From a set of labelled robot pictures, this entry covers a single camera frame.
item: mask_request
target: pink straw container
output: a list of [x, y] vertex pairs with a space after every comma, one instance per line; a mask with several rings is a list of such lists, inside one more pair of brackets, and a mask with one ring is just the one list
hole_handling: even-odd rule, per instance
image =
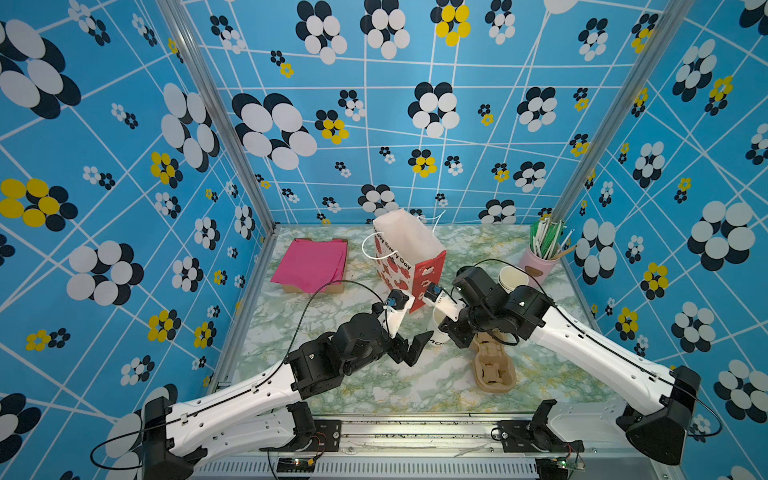
[[[547, 275], [552, 271], [555, 265], [558, 264], [557, 260], [544, 260], [537, 257], [532, 251], [530, 245], [526, 247], [523, 256], [520, 257], [518, 266], [525, 270], [525, 272], [534, 277], [539, 283], [543, 283], [546, 280]], [[528, 283], [530, 286], [534, 286], [536, 282], [531, 281]]]

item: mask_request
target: pink napkin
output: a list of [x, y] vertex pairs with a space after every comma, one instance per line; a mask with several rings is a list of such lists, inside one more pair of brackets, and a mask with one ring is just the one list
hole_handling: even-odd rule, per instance
[[342, 279], [346, 247], [346, 242], [338, 240], [313, 242], [296, 239], [288, 247], [271, 282], [315, 293], [325, 283]]

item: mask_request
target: marble tabletop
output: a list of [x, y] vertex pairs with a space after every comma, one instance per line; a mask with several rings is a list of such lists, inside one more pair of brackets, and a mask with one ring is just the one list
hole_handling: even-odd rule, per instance
[[[372, 233], [366, 226], [298, 226], [278, 228], [276, 246], [253, 318], [250, 321], [240, 357], [236, 361], [234, 381], [239, 382], [264, 371], [282, 359], [309, 295], [284, 293], [269, 280], [294, 238], [325, 241], [344, 238], [349, 243], [346, 276], [373, 288], [384, 298], [389, 291], [376, 275], [376, 264], [361, 250], [362, 240]], [[435, 235], [445, 245], [447, 257], [441, 284], [450, 287], [456, 270], [486, 258], [516, 263], [528, 240], [528, 226], [516, 225], [438, 225]], [[366, 244], [373, 253], [375, 249]], [[498, 262], [483, 268], [496, 278]], [[576, 318], [586, 321], [562, 265], [557, 265], [543, 284], [547, 293]], [[358, 312], [370, 311], [376, 298], [367, 290], [350, 283], [344, 293], [320, 294], [310, 305], [293, 348], [324, 332], [336, 331], [341, 323]], [[407, 315], [399, 332], [407, 339], [427, 330], [432, 309], [424, 306]], [[619, 398], [605, 384], [564, 357], [532, 342], [506, 346], [515, 363], [518, 384], [506, 394], [492, 394], [475, 384], [471, 368], [475, 352], [452, 344], [427, 346], [413, 367], [395, 364], [382, 357], [344, 379], [334, 390], [310, 398], [315, 414], [386, 413], [386, 412], [532, 412], [543, 399], [559, 402], [604, 402]]]

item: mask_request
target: blue wall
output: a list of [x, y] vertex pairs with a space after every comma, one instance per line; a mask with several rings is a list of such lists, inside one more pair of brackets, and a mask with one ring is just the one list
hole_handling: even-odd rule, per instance
[[0, 6], [4, 480], [104, 478], [147, 398], [203, 394], [263, 235], [156, 5], [89, 7]]
[[[688, 439], [688, 478], [768, 472], [761, 25], [762, 4], [696, 2], [569, 217], [583, 237], [569, 263], [603, 333], [699, 372], [701, 399], [725, 423]], [[691, 434], [716, 428], [697, 409]]]
[[[405, 207], [447, 210], [449, 223], [530, 223], [557, 203], [586, 147], [576, 143], [591, 141], [666, 0], [610, 3], [185, 7], [277, 221], [363, 223]], [[302, 124], [282, 108], [271, 117], [286, 123], [272, 126], [276, 94]], [[256, 102], [267, 109], [242, 113]], [[326, 129], [329, 115], [342, 123]], [[515, 215], [488, 215], [501, 202]]]

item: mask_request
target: paper bag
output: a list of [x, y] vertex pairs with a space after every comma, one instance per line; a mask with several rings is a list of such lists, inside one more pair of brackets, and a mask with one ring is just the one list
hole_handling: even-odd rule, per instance
[[424, 305], [430, 283], [439, 283], [445, 247], [418, 218], [395, 210], [373, 221], [376, 269], [390, 290], [407, 290], [416, 297], [411, 313]]

